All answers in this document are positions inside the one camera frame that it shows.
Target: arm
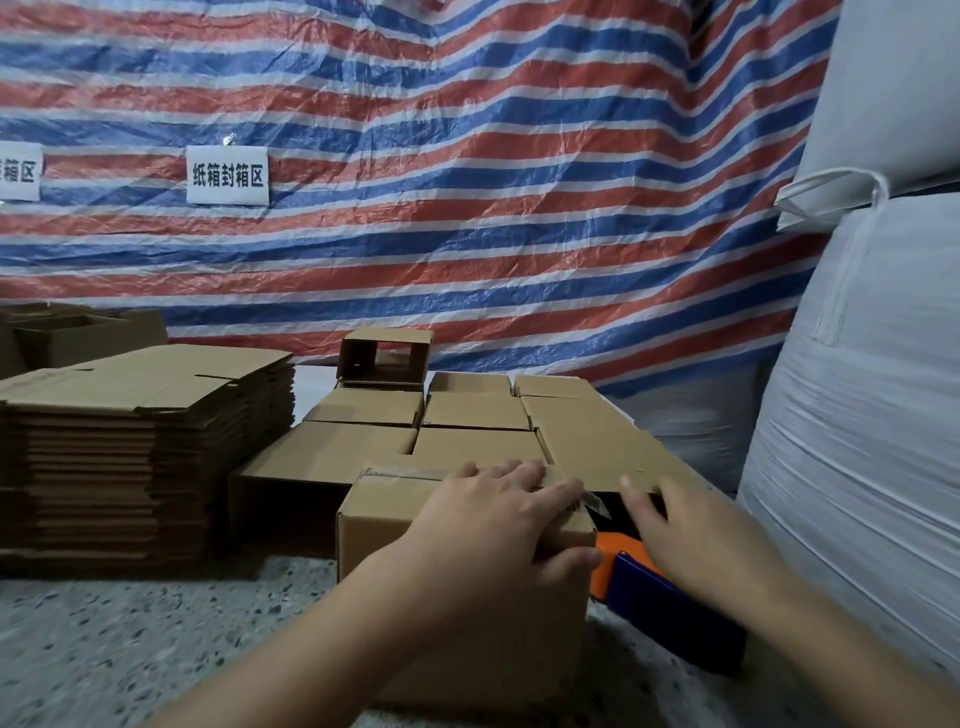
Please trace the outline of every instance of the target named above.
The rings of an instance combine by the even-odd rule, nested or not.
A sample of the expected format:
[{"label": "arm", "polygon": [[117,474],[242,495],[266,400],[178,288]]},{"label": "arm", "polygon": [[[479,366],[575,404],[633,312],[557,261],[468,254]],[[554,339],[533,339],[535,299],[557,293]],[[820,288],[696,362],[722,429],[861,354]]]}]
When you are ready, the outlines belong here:
[{"label": "arm", "polygon": [[780,557],[759,524],[719,494],[660,485],[667,519],[623,484],[654,563],[679,587],[778,650],[852,728],[958,728],[960,694],[903,659]]},{"label": "arm", "polygon": [[599,564],[592,548],[534,563],[544,528],[583,495],[579,480],[533,492],[542,479],[542,463],[464,466],[402,538],[149,728],[350,726],[397,672],[478,610]]}]

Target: person's left arm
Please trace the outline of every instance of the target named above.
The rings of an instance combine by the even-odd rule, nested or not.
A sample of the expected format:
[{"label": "person's left arm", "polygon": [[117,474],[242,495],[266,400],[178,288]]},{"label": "person's left arm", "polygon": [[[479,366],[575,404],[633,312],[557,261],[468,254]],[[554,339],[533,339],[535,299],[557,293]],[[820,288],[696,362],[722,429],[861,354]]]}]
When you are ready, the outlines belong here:
[{"label": "person's left arm", "polygon": [[403,537],[149,728],[349,726],[397,672],[486,603],[597,565],[591,548],[534,563],[543,529],[583,495],[579,480],[534,492],[542,479],[542,463],[464,466]]}]

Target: paper sign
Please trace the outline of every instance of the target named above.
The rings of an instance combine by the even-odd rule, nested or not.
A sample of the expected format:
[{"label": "paper sign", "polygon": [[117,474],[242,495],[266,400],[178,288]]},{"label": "paper sign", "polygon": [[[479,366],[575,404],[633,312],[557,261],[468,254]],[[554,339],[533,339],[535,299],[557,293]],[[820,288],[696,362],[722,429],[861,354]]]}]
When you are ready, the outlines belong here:
[{"label": "paper sign", "polygon": [[187,147],[186,201],[192,205],[268,206],[267,148]]},{"label": "paper sign", "polygon": [[0,141],[0,200],[40,201],[43,147],[27,141]]}]

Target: hand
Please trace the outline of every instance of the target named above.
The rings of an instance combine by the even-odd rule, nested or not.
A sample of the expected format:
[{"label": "hand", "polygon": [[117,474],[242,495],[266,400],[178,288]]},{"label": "hand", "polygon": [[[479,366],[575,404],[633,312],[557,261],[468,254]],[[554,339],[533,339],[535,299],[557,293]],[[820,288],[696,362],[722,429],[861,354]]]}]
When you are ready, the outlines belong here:
[{"label": "hand", "polygon": [[771,599],[799,588],[799,578],[749,514],[718,493],[664,479],[665,519],[646,493],[621,480],[647,553],[678,587],[756,629]]},{"label": "hand", "polygon": [[418,617],[431,630],[456,629],[502,596],[531,585],[549,586],[600,564],[594,548],[569,548],[535,563],[544,528],[583,496],[570,479],[535,490],[543,463],[513,460],[479,473],[467,463],[448,477],[406,534],[383,549],[389,569],[420,593]]}]

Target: person's right arm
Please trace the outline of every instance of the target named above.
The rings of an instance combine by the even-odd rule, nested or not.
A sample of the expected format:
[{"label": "person's right arm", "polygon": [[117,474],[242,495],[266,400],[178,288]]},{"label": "person's right arm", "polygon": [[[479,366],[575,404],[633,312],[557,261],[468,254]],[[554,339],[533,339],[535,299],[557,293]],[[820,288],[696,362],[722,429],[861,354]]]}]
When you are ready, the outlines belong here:
[{"label": "person's right arm", "polygon": [[792,571],[760,525],[724,496],[664,481],[667,519],[622,488],[664,575],[772,645],[851,728],[960,727],[960,692],[883,643]]}]

